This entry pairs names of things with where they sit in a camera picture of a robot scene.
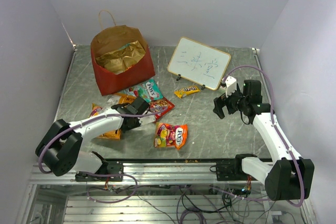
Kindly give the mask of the red brown paper bag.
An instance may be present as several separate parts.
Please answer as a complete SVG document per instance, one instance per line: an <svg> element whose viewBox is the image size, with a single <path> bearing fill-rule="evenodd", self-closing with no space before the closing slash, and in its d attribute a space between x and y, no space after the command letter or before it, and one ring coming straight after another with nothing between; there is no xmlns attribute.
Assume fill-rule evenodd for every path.
<svg viewBox="0 0 336 224"><path fill-rule="evenodd" d="M155 76L148 43L138 28L117 25L104 28L91 41L91 61L102 96L117 93Z"/></svg>

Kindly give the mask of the brown kraft chip bag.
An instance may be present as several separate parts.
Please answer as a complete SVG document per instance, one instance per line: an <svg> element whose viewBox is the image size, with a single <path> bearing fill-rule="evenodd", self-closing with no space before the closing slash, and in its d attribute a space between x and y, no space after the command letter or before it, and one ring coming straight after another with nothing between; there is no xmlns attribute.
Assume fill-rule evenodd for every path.
<svg viewBox="0 0 336 224"><path fill-rule="evenodd" d="M125 68L137 64L145 53L145 49L137 40L97 57L96 63L114 74L120 74Z"/></svg>

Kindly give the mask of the red Doritos chip bag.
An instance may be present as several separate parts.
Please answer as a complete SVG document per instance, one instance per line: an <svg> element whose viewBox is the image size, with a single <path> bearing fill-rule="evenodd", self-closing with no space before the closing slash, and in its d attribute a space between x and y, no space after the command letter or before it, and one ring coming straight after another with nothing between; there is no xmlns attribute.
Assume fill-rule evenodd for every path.
<svg viewBox="0 0 336 224"><path fill-rule="evenodd" d="M126 71L130 70L133 66L134 66L134 65L131 65L131 66L129 66L128 68L125 68L123 71L126 72Z"/></svg>

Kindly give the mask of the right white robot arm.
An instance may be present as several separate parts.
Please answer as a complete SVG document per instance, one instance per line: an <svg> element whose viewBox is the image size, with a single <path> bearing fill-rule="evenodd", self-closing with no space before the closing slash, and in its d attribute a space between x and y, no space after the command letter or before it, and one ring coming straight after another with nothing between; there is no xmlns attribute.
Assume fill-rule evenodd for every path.
<svg viewBox="0 0 336 224"><path fill-rule="evenodd" d="M217 167L217 179L224 174L233 175L236 179L251 176L266 189L267 196L273 200L305 200L310 195L314 173L312 160L302 156L290 144L281 129L274 110L269 103L263 102L261 82L245 80L240 89L237 80L227 77L224 93L214 99L214 113L220 118L228 114L240 113L248 118L264 140L271 156L272 164L266 164L254 154L237 154L231 169Z"/></svg>

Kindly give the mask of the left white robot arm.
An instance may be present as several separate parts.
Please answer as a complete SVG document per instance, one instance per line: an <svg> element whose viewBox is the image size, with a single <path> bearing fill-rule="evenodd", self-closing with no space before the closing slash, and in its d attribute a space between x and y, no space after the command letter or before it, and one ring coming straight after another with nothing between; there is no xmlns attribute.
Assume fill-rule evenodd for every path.
<svg viewBox="0 0 336 224"><path fill-rule="evenodd" d="M74 169L88 173L94 180L104 179L107 162L94 151L83 152L82 144L109 131L125 132L141 126L140 118L148 116L149 107L148 102L138 97L84 120L70 123L56 120L35 150L40 171L62 176Z"/></svg>

